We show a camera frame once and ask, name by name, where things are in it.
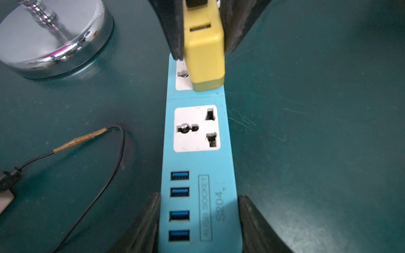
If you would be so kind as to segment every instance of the scratched table surface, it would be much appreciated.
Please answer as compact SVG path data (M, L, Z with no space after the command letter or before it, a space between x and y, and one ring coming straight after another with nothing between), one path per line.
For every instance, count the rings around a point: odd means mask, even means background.
M0 66L2 170L126 130L116 178L61 252L105 252L160 190L168 46L146 0L104 2L115 28L85 67L33 81ZM2 1L0 20L16 6ZM404 45L403 1L274 0L226 56L238 193L295 252L405 252ZM108 133L27 168L0 216L0 252L55 246L118 148Z

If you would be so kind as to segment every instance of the blue usb port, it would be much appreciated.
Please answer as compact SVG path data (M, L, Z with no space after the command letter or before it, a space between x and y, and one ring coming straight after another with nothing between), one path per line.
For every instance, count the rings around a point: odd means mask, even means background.
M171 211L169 221L190 221L190 211Z
M180 242L190 240L190 230L169 231L169 242Z
M170 180L188 180L188 171L172 172Z
M171 197L188 197L189 195L190 189L188 187L170 188Z

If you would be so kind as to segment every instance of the yellow plug adapter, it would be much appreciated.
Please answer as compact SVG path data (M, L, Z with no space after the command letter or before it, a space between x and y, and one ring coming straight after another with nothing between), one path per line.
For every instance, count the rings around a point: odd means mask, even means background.
M187 8L183 0L184 60L195 91L224 84L224 29L216 0Z

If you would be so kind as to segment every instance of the black cable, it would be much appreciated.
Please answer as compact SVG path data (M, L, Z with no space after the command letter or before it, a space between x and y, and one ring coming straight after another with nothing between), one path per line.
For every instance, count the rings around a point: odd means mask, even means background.
M115 174L117 174L119 165L121 163L122 160L122 155L124 154L124 143L125 143L125 134L124 134L124 130L122 129L122 127L120 125L111 125L109 127L106 127L106 129L111 130L113 128L118 128L121 131L121 148L119 149L119 155L118 155L118 160L117 163L115 165L114 171L112 173L112 175L110 176L110 178L108 179L107 183L104 185L104 187L101 189L101 191L97 194L97 196L93 199L93 201L88 205L88 207L86 207L86 209L84 210L83 214L80 216L80 218L73 224L73 226L69 229L69 231L66 233L66 235L62 238L62 240L59 242L59 244L57 245L56 248L54 248L51 252L55 253L58 250L60 250L60 248L62 247L62 245L66 242L66 240L68 239L68 237L70 236L70 234L72 234L73 230L77 227L77 225L80 223L80 221L83 219L83 217L87 214L87 212L90 210L90 208L94 205L94 203L98 200L98 198L101 196L101 194L103 194L103 192L105 191L105 189L107 189L107 187L110 185L111 181L113 180Z
M47 154L40 155L40 156L37 156L37 157L35 157L35 158L32 158L31 160L27 161L26 163L24 163L24 164L21 165L20 167L18 167L18 168L16 167L16 169L17 169L17 170L21 170L22 168L24 168L24 167L27 166L28 164L30 164L30 163L32 163L32 162L35 162L35 161L37 161L37 160L39 160L39 159L45 158L45 157L47 157L47 156L53 155L53 154L54 154L54 152L52 151L52 152L49 152L49 153L47 153Z

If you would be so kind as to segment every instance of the black plug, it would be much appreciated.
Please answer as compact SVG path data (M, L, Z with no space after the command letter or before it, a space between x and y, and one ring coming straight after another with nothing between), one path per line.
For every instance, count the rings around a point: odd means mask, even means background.
M21 171L15 168L12 172L3 171L0 176L0 192L4 192L18 183L21 178Z

